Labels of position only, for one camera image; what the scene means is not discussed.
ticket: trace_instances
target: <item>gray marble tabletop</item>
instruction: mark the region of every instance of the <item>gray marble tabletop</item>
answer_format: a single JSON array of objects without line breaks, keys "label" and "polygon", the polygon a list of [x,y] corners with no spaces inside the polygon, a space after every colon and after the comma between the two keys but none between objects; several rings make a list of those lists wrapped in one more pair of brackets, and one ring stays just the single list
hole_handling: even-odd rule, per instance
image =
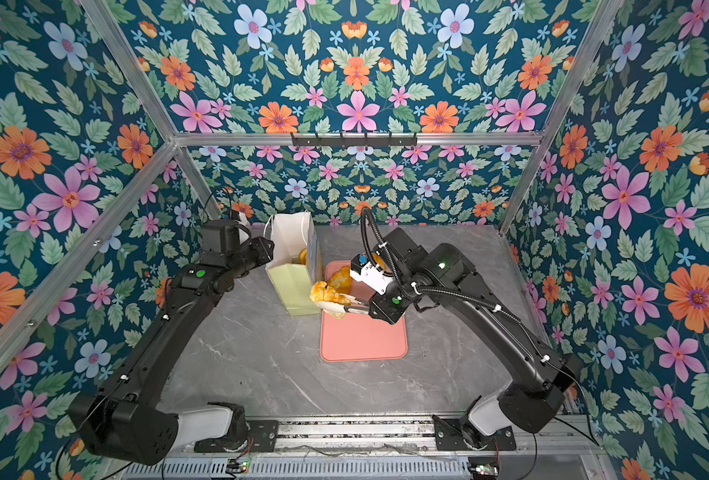
[{"label": "gray marble tabletop", "polygon": [[[535,323],[493,226],[406,226],[430,251],[447,242],[477,266],[529,328]],[[318,226],[324,262],[362,251],[356,226]],[[249,416],[465,410],[509,382],[499,360],[442,308],[406,313],[408,353],[399,360],[330,363],[320,356],[321,316],[289,316],[263,268],[237,281],[189,341],[160,408],[244,405]]]}]

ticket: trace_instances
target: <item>pink tray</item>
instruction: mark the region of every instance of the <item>pink tray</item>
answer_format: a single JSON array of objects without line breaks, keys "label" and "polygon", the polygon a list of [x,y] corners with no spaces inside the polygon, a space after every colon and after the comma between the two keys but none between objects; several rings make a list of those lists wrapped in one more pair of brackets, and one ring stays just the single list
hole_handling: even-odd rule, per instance
[{"label": "pink tray", "polygon": [[[325,268],[325,279],[330,279],[347,260],[330,262]],[[375,292],[364,283],[353,282],[351,295],[370,299]],[[326,362],[353,362],[357,360],[400,359],[407,353],[405,317],[394,325],[368,315],[347,313],[337,319],[322,312],[320,356]]]}]

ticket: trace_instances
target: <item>flower center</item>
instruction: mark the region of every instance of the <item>flower center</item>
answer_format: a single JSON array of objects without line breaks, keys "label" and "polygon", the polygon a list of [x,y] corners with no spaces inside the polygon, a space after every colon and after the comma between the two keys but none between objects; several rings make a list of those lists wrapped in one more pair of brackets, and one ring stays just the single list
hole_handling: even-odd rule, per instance
[{"label": "flower center", "polygon": [[18,144],[10,149],[10,156],[16,161],[27,161],[32,157],[32,147],[29,144]]},{"label": "flower center", "polygon": [[686,296],[690,304],[699,310],[705,309],[709,303],[709,296],[704,289],[701,288],[691,289]]},{"label": "flower center", "polygon": [[63,206],[65,206],[66,208],[74,208],[79,202],[80,196],[77,194],[77,192],[69,192],[68,194],[64,195],[61,200],[61,203],[63,203]]},{"label": "flower center", "polygon": [[653,149],[653,154],[657,157],[661,157],[664,155],[665,151],[667,151],[667,144],[661,142],[660,144],[656,144],[656,147]]}]

